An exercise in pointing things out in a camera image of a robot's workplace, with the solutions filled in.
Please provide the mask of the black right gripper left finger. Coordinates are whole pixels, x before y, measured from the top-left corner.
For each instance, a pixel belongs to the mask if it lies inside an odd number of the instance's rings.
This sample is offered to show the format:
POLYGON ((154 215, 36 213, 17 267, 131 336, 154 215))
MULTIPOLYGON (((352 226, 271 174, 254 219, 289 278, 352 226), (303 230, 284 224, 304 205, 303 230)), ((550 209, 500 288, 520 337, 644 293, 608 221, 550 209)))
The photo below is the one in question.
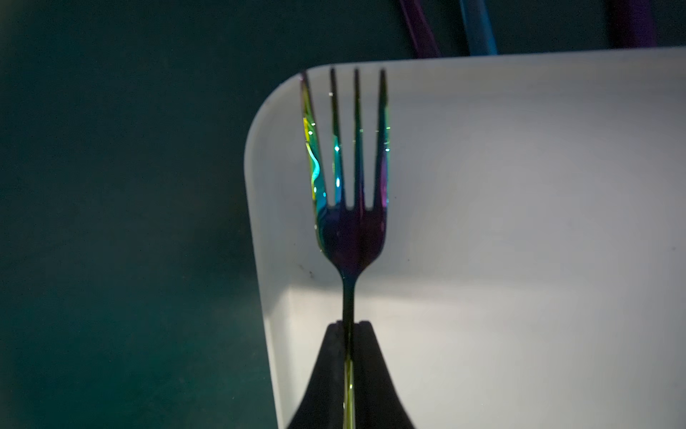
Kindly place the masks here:
POLYGON ((345 345, 341 321, 328 325, 313 372, 288 429, 341 429, 344 421, 345 345))

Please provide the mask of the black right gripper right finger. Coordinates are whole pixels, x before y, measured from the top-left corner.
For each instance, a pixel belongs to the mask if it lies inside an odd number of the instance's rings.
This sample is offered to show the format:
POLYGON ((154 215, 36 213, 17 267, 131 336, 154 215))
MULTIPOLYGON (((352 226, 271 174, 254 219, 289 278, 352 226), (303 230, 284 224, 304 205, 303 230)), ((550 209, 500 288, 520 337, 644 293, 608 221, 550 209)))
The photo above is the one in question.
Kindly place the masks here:
POLYGON ((373 326, 368 321, 355 324, 353 364, 356 428, 414 428, 398 397, 373 326))

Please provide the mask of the rainbow iridescent fork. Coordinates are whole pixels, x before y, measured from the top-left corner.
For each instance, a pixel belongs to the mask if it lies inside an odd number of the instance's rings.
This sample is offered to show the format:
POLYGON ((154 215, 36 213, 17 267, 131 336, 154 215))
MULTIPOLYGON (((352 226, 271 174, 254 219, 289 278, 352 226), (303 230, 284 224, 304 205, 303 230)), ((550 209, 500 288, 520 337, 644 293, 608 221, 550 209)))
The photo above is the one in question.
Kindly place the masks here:
POLYGON ((389 97, 387 73, 380 70, 378 125, 375 132, 375 171, 373 205, 366 207, 364 197, 363 125, 359 69, 354 71, 354 175, 352 206, 346 202, 342 149, 339 132, 339 103, 336 71, 330 69, 334 202, 328 203, 317 122, 307 73, 300 73, 300 98, 305 147, 309 157, 310 188, 314 209, 314 228, 319 248, 339 272, 343 285, 342 327, 344 339, 343 426, 354 428, 356 397, 354 382, 354 313, 355 287, 361 273, 382 253, 386 238, 389 181, 389 97))

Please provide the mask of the purple spoon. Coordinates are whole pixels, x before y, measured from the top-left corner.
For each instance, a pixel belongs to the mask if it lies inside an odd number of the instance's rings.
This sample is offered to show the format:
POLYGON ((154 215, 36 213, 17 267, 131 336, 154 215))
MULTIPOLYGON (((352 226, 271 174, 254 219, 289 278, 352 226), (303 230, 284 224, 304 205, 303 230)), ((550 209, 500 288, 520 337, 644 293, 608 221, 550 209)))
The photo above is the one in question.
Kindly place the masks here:
POLYGON ((441 57, 441 50, 424 14, 422 2, 400 0, 399 4, 416 56, 421 59, 441 57))
POLYGON ((608 0, 610 39, 614 48, 655 48, 657 31, 650 0, 608 0))

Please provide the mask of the blue iridescent fork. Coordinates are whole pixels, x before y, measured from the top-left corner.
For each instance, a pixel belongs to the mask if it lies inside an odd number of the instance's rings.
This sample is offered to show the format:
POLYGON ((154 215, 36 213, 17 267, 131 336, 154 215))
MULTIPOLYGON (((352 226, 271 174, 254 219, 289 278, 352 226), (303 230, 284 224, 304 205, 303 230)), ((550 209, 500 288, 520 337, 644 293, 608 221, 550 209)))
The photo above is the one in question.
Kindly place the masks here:
POLYGON ((464 31, 471 56, 497 55, 498 48, 484 0, 460 0, 464 31))

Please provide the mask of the white plastic tray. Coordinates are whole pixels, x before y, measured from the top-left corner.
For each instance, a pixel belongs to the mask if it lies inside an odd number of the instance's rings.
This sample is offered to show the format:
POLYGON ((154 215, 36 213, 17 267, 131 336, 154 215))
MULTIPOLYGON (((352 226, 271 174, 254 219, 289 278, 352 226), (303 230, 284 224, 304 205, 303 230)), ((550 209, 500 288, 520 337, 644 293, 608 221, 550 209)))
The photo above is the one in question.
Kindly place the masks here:
POLYGON ((340 64, 389 229, 356 288, 418 428, 685 425, 683 48, 340 64))

